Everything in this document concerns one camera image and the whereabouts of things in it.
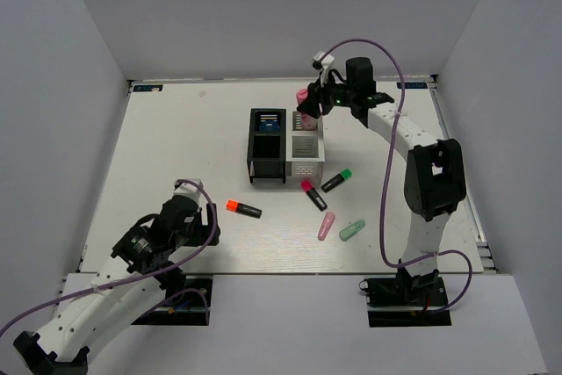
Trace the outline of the pink cap glitter bottle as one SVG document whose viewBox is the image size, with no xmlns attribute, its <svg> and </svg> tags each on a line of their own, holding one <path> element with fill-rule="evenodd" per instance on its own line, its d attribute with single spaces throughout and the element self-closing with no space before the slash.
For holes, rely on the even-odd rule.
<svg viewBox="0 0 562 375">
<path fill-rule="evenodd" d="M 297 104 L 301 105 L 307 99 L 307 97 L 308 97 L 307 89 L 299 90 L 296 93 Z M 317 119 L 303 112 L 300 112 L 299 116 L 300 116 L 301 126 L 304 130 L 315 131 L 317 129 L 318 126 Z"/>
</svg>

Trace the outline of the blue ink jar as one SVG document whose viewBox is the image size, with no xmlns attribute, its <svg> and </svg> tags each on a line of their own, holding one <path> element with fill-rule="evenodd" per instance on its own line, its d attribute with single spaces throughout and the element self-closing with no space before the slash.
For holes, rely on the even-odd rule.
<svg viewBox="0 0 562 375">
<path fill-rule="evenodd" d="M 280 123 L 276 120 L 261 120 L 258 125 L 260 133 L 279 133 L 281 131 Z"/>
</svg>

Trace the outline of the orange cap black highlighter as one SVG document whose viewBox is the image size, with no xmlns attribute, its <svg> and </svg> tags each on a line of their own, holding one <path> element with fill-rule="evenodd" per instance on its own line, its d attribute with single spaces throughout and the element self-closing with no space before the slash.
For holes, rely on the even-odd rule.
<svg viewBox="0 0 562 375">
<path fill-rule="evenodd" d="M 241 215 L 245 215 L 257 219 L 261 218 L 263 212 L 261 209 L 234 200 L 227 201 L 226 209 L 232 213 L 239 213 Z"/>
</svg>

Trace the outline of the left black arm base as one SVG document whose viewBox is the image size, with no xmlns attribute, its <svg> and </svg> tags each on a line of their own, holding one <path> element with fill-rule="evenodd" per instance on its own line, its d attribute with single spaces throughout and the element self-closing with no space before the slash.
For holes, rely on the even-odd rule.
<svg viewBox="0 0 562 375">
<path fill-rule="evenodd" d="M 164 327 L 205 327 L 211 316 L 213 297 L 213 278 L 187 278 L 184 292 L 174 299 L 154 309 L 151 313 L 143 314 L 136 319 L 133 326 L 164 326 Z"/>
</svg>

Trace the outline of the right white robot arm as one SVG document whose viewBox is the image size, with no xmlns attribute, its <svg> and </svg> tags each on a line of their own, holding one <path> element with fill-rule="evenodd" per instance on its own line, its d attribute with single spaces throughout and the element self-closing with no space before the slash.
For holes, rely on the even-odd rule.
<svg viewBox="0 0 562 375">
<path fill-rule="evenodd" d="M 385 139 L 391 154 L 406 162 L 404 197 L 412 216 L 407 246 L 396 264 L 398 296 L 419 302 L 438 279 L 437 258 L 444 228 L 465 199 L 465 171 L 460 144 L 439 140 L 408 118 L 393 98 L 377 90 L 371 61 L 347 60 L 346 75 L 333 68 L 333 57 L 313 57 L 318 79 L 309 84 L 297 109 L 319 119 L 335 107 L 346 107 L 366 128 Z"/>
</svg>

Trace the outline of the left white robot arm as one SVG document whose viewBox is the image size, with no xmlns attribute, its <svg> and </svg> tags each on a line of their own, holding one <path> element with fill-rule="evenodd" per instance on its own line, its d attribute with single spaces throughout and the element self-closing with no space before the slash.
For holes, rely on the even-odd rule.
<svg viewBox="0 0 562 375">
<path fill-rule="evenodd" d="M 90 293 L 73 297 L 43 328 L 13 342 L 33 374 L 85 374 L 94 356 L 123 329 L 161 306 L 203 293 L 170 261 L 182 247 L 219 241 L 214 203 L 200 208 L 179 196 L 132 225 L 114 245 Z"/>
</svg>

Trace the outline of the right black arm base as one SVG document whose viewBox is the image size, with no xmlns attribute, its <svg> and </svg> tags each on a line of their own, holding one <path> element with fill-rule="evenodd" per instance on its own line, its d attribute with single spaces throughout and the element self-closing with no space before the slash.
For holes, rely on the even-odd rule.
<svg viewBox="0 0 562 375">
<path fill-rule="evenodd" d="M 437 312 L 449 300 L 442 278 L 413 294 L 403 292 L 396 278 L 365 278 L 359 284 L 366 298 L 370 328 L 433 328 L 452 325 L 450 311 Z"/>
</svg>

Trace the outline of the white slotted organizer box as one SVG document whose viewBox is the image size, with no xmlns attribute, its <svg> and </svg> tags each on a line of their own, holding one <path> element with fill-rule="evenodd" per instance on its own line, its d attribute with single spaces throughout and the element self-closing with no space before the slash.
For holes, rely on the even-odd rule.
<svg viewBox="0 0 562 375">
<path fill-rule="evenodd" d="M 308 179 L 319 183 L 325 164 L 325 145 L 322 119 L 316 120 L 316 127 L 303 123 L 301 114 L 292 112 L 286 127 L 285 174 L 288 181 L 299 182 Z"/>
</svg>

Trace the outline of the black slotted organizer box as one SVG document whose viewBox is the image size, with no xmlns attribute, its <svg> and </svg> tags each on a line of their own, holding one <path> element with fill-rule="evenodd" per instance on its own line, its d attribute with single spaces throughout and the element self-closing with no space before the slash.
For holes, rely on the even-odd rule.
<svg viewBox="0 0 562 375">
<path fill-rule="evenodd" d="M 279 133 L 257 131 L 261 120 L 276 119 L 281 126 Z M 247 169 L 249 181 L 275 179 L 286 183 L 286 109 L 252 108 L 249 120 Z"/>
</svg>

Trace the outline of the green cap black highlighter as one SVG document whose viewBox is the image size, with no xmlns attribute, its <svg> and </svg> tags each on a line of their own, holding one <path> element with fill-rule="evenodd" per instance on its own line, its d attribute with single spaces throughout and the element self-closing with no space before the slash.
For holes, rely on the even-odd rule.
<svg viewBox="0 0 562 375">
<path fill-rule="evenodd" d="M 321 186 L 321 190 L 325 193 L 328 193 L 346 182 L 351 177 L 352 171 L 350 169 L 344 169 L 341 172 L 337 173 L 335 176 L 331 177 L 327 182 L 325 182 Z"/>
</svg>

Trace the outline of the red cap black highlighter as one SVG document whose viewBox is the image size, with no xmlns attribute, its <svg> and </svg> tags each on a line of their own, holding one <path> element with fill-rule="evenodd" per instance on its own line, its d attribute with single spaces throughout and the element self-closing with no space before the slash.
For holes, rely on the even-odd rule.
<svg viewBox="0 0 562 375">
<path fill-rule="evenodd" d="M 321 197 L 321 195 L 313 187 L 309 180 L 303 180 L 300 182 L 300 187 L 302 191 L 307 195 L 307 197 L 314 203 L 314 205 L 320 210 L 325 211 L 328 209 L 328 205 Z"/>
</svg>

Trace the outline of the right blue corner label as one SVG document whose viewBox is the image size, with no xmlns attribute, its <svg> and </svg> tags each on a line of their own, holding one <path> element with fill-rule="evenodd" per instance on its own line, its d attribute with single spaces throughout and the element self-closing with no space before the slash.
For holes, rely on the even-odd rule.
<svg viewBox="0 0 562 375">
<path fill-rule="evenodd" d="M 397 82 L 397 88 L 399 90 L 427 90 L 428 85 L 425 82 Z"/>
</svg>

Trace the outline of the blue corner label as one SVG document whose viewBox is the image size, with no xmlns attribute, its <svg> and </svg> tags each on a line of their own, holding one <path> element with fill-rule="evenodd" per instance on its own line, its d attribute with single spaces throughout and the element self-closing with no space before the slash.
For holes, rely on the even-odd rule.
<svg viewBox="0 0 562 375">
<path fill-rule="evenodd" d="M 162 84 L 136 84 L 133 86 L 133 92 L 159 92 L 162 89 Z"/>
<path fill-rule="evenodd" d="M 397 88 L 399 90 L 427 90 L 428 85 L 425 82 L 397 82 Z"/>
</svg>

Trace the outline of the pink correction tape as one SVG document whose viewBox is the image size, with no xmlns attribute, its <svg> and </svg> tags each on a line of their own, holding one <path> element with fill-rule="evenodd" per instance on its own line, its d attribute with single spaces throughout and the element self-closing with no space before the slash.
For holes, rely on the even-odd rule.
<svg viewBox="0 0 562 375">
<path fill-rule="evenodd" d="M 331 227 L 333 226 L 334 221 L 335 221 L 335 215 L 331 212 L 326 212 L 321 222 L 319 232 L 317 234 L 317 239 L 319 241 L 322 242 L 326 239 Z"/>
</svg>

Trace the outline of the green correction tape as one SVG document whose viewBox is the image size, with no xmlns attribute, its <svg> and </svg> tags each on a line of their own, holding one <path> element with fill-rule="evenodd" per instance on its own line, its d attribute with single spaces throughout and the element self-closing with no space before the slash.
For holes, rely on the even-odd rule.
<svg viewBox="0 0 562 375">
<path fill-rule="evenodd" d="M 352 237 L 354 237 L 356 234 L 358 234 L 361 230 L 363 230 L 364 227 L 365 227 L 365 221 L 364 220 L 357 220 L 353 223 L 350 223 L 348 226 L 346 226 L 345 228 L 343 228 L 339 232 L 339 238 L 343 242 L 347 242 Z"/>
</svg>

